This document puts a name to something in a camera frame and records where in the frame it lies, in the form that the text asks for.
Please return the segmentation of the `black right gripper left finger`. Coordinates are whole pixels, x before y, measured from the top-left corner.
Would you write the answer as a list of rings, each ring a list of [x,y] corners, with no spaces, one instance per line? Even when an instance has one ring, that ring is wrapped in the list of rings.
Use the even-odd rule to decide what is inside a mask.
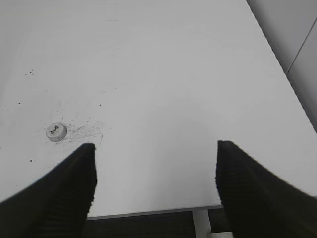
[[[97,185],[95,145],[84,143],[0,204],[2,238],[79,238]]]

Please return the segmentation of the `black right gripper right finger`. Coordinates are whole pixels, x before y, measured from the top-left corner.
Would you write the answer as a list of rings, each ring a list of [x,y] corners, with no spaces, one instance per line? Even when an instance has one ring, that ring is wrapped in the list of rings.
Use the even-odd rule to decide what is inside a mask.
[[[218,141],[215,183],[235,238],[315,238],[317,199],[232,141]]]

